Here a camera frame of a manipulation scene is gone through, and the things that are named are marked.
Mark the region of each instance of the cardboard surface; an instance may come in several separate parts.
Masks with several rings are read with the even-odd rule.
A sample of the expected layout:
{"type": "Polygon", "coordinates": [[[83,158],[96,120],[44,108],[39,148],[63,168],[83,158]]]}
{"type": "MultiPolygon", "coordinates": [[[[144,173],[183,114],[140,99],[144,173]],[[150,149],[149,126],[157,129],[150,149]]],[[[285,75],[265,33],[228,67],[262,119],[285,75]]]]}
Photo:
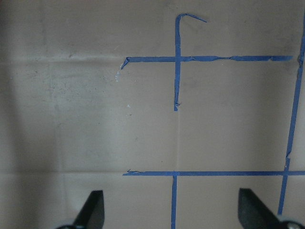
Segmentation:
{"type": "MultiPolygon", "coordinates": [[[[1,1],[0,227],[54,228],[104,189],[105,229],[169,228],[172,177],[123,173],[282,171],[304,8],[303,0],[1,1]],[[175,113],[175,63],[119,67],[127,56],[174,56],[183,12],[208,23],[181,20],[182,55],[293,59],[183,62],[175,113]]],[[[305,170],[304,97],[303,84],[290,170],[305,170]]],[[[238,227],[239,187],[276,213],[281,178],[178,177],[177,228],[215,219],[238,227]]],[[[303,180],[288,178],[284,205],[301,222],[303,180]]]]}

